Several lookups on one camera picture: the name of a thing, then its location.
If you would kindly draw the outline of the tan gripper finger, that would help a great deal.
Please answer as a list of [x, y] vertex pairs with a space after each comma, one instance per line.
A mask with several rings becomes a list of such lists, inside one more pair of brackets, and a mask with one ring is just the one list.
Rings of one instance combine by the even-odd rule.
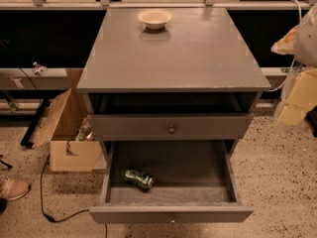
[[317, 106], [317, 68], [291, 72], [276, 108], [277, 127], [295, 127]]
[[279, 55], [293, 55], [297, 29], [297, 26], [293, 27], [283, 38], [274, 43], [270, 50]]

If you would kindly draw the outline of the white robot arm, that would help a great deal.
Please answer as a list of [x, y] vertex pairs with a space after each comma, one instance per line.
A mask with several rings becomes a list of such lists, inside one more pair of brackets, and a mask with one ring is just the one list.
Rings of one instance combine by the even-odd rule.
[[300, 72], [295, 72], [295, 68], [290, 70], [274, 113], [276, 127], [295, 127], [317, 106], [317, 4], [271, 47], [271, 51], [294, 55], [304, 66]]

